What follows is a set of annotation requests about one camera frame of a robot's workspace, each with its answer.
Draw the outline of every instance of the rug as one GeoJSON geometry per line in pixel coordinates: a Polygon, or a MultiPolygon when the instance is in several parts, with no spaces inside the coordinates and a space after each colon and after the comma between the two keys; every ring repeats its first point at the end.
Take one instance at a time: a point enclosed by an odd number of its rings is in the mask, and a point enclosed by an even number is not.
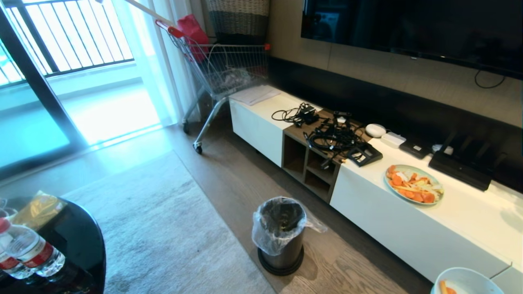
{"type": "Polygon", "coordinates": [[[175,153],[63,197],[100,225],[105,293],[275,293],[175,153]]]}

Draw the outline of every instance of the white paper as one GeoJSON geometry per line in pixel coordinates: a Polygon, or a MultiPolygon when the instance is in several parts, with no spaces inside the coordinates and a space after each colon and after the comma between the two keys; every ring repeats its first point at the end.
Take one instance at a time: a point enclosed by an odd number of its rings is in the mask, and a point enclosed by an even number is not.
{"type": "Polygon", "coordinates": [[[263,100],[273,98],[281,94],[281,91],[271,86],[257,86],[243,91],[234,93],[230,96],[231,99],[245,103],[249,106],[254,105],[263,100]]]}

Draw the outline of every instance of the black router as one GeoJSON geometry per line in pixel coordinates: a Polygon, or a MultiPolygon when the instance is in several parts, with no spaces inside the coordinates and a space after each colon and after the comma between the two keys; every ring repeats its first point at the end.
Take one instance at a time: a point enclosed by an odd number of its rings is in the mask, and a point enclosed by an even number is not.
{"type": "Polygon", "coordinates": [[[490,147],[488,142],[484,142],[474,158],[467,160],[461,155],[465,154],[467,147],[469,147],[470,142],[473,140],[471,136],[468,136],[456,154],[448,155],[443,151],[448,147],[455,136],[456,132],[450,134],[443,146],[441,146],[441,149],[436,151],[428,166],[467,183],[474,188],[486,191],[492,181],[494,169],[507,157],[507,153],[501,153],[491,164],[480,163],[485,151],[490,147]]]}

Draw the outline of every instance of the wooden floor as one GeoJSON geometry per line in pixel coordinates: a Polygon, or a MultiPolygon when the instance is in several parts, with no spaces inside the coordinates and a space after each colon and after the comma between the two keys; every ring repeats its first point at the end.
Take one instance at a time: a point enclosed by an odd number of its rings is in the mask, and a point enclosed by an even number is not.
{"type": "Polygon", "coordinates": [[[191,145],[199,128],[191,130],[187,136],[174,126],[83,155],[7,183],[0,195],[26,196],[42,189],[59,196],[174,150],[276,292],[430,292],[427,279],[235,135],[230,119],[213,124],[203,155],[191,145]],[[253,211],[278,195],[302,201],[330,228],[324,234],[306,231],[305,259],[288,277],[264,271],[251,240],[253,211]]]}

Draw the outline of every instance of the sliding glass door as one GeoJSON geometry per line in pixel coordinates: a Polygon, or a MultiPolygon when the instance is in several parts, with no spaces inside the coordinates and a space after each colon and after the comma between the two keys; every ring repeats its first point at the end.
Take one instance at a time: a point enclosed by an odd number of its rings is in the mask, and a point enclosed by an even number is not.
{"type": "Polygon", "coordinates": [[[81,150],[85,140],[0,2],[0,179],[81,150]]]}

